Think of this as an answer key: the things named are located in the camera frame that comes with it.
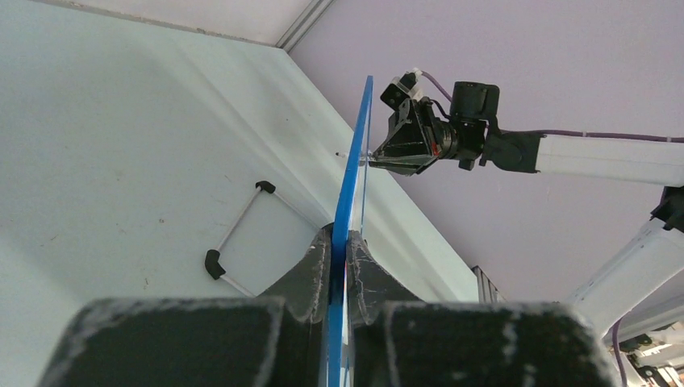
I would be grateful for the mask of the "blue framed whiteboard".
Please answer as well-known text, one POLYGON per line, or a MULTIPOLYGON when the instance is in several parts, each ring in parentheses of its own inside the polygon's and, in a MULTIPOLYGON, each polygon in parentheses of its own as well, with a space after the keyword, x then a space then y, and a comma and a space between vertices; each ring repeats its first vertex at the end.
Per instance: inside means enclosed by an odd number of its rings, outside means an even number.
POLYGON ((344 280, 348 233, 352 225, 354 198, 361 158, 368 154, 364 141, 370 128, 373 76, 365 81, 352 141, 344 167, 344 176, 336 205, 331 238, 331 266, 327 306, 327 375, 326 386, 340 386, 343 367, 344 280))

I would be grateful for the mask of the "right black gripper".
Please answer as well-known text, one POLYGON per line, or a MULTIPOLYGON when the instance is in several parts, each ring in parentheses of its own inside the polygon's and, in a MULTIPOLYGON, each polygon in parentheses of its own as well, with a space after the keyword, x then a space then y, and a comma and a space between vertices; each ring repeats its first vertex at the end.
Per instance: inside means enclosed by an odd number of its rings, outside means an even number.
POLYGON ((439 107, 431 99, 420 99, 420 114, 417 101, 407 99, 389 118, 386 139, 369 157, 369 167, 384 169, 402 176, 421 174, 434 163, 433 158, 415 160, 406 157, 419 157, 428 154, 428 145, 423 135, 423 125, 427 129, 430 149, 438 160, 455 158, 457 152, 457 132, 448 118, 440 118, 434 108, 439 107))

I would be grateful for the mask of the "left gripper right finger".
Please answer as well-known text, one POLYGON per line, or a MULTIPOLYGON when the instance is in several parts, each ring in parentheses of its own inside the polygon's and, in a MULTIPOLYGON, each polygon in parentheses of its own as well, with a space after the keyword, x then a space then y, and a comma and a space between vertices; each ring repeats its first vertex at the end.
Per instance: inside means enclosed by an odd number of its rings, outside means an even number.
POLYGON ((358 231, 346 247, 355 386, 612 386, 589 323, 559 303, 426 302, 358 231))

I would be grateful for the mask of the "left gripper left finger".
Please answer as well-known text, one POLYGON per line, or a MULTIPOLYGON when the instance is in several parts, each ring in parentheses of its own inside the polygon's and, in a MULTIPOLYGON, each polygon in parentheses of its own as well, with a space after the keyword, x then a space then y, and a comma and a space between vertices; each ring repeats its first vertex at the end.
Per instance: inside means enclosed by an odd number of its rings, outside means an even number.
POLYGON ((254 298, 103 298, 65 328, 42 386, 321 386, 332 229, 254 298))

